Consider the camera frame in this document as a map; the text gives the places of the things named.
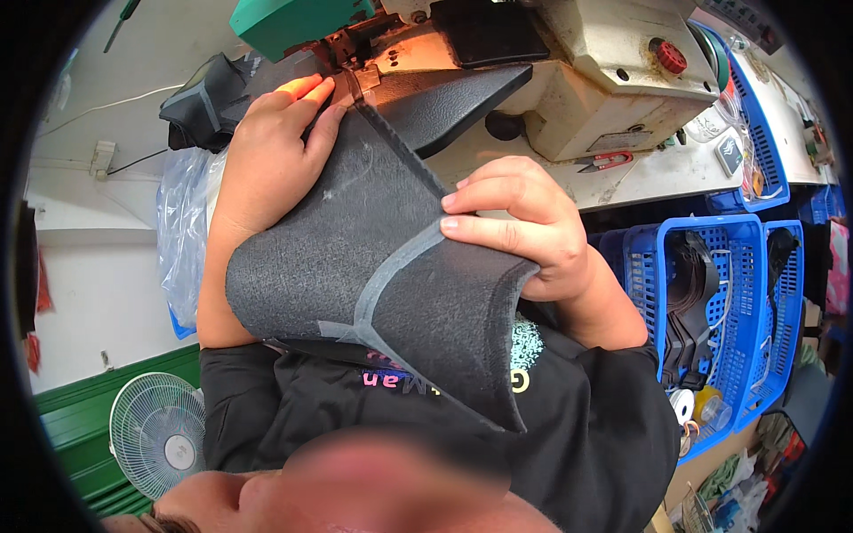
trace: fan grille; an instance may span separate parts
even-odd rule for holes
[[[186,441],[173,438],[166,457],[166,442],[176,435]],[[204,403],[195,388],[177,376],[152,372],[128,382],[113,402],[109,436],[122,472],[152,500],[205,470]],[[174,446],[176,441],[181,446]]]

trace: person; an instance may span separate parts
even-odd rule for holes
[[[262,344],[231,312],[224,282],[232,252],[296,206],[331,153],[344,107],[327,108],[307,142],[301,136],[333,89],[331,78],[313,76],[259,97],[229,148],[198,308],[210,471],[168,491],[153,516],[104,524],[198,533],[641,530],[679,448],[658,356],[635,306],[587,245],[574,203],[531,159],[477,169],[442,199],[441,221],[448,239],[541,267],[522,297],[554,302],[561,327],[517,315],[529,341],[513,355],[526,433],[494,432],[437,391],[408,381],[406,390],[375,368]],[[501,209],[517,220],[466,214]],[[508,475],[459,466],[434,453],[430,438],[394,432],[316,444],[342,428],[395,422],[416,422],[422,436],[434,428],[471,437],[506,461]]]

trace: gray seam tape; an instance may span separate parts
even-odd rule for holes
[[[211,97],[207,94],[207,87],[205,87],[205,80],[203,79],[192,89],[187,89],[184,92],[176,94],[172,98],[166,100],[163,103],[163,107],[170,106],[171,104],[177,101],[181,101],[184,98],[189,98],[193,95],[198,95],[201,98],[201,101],[204,102],[205,111],[207,111],[207,117],[211,120],[213,129],[216,131],[221,130],[222,126],[219,124],[219,119],[217,119],[216,117],[216,112],[213,111],[213,102],[211,101]]]
[[[379,302],[379,297],[388,282],[394,278],[400,269],[405,268],[423,252],[442,241],[444,235],[441,234],[441,229],[438,226],[439,221],[440,219],[426,226],[418,235],[406,241],[379,265],[379,268],[370,276],[364,289],[362,289],[362,293],[358,296],[352,326],[320,320],[317,321],[320,334],[323,337],[335,337],[338,342],[365,344],[374,350],[391,356],[391,354],[380,350],[379,345],[382,345],[386,350],[390,350],[390,348],[373,329],[373,314],[376,310],[376,304]]]

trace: red handled scissors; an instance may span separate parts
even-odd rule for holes
[[[594,155],[591,157],[582,157],[575,161],[575,165],[586,165],[578,173],[604,171],[614,166],[624,165],[634,160],[634,154],[631,152],[613,152],[611,154]]]

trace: blue plastic basket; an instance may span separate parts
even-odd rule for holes
[[[612,229],[601,236],[597,246],[622,287],[625,287],[624,239],[626,233],[628,233],[627,229]]]
[[[708,194],[708,208],[718,213],[742,213],[744,211],[752,213],[781,206],[791,199],[791,190],[788,188],[788,180],[780,162],[779,151],[776,149],[776,143],[761,104],[740,69],[738,61],[733,57],[722,37],[708,26],[701,24],[699,26],[713,33],[726,49],[728,61],[732,67],[732,81],[734,81],[734,87],[740,94],[741,110],[749,122],[750,136],[753,144],[755,144],[754,155],[764,174],[762,196],[773,196],[765,200],[746,201],[743,191],[738,187],[731,191]]]
[[[777,228],[788,228],[802,244],[803,225],[798,220],[768,222],[764,224],[765,235],[770,235],[770,232]],[[763,338],[759,339],[761,342],[757,356],[753,358],[749,389],[746,390],[740,409],[735,410],[736,432],[749,426],[779,398],[787,386],[796,356],[800,313],[803,308],[804,270],[803,247],[799,246],[788,258],[788,263],[776,282],[776,339],[772,344],[769,338],[773,333],[773,311],[769,298],[766,298]]]
[[[744,402],[752,359],[758,348],[758,332],[764,324],[763,302],[767,285],[767,250],[761,221],[756,215],[725,215],[720,217],[671,218],[662,224],[635,226],[624,237],[625,277],[627,293],[646,321],[649,336],[658,350],[661,361],[658,379],[663,371],[666,342],[666,284],[669,276],[664,256],[664,237],[670,231],[691,229],[705,240],[709,250],[730,250],[731,269],[727,253],[713,254],[720,273],[721,284],[705,309],[708,323],[723,318],[728,291],[732,291],[728,314],[722,327],[726,335],[720,346],[721,328],[709,338],[711,354],[718,358],[717,370],[708,381],[722,393],[722,399],[732,410]],[[707,373],[710,361],[703,361],[699,371]],[[702,454],[716,445],[734,429],[736,417],[720,431],[703,426],[696,444],[681,461]]]
[[[813,224],[823,224],[830,217],[843,217],[844,198],[838,185],[822,185],[812,194],[809,202],[800,206],[800,220]]]

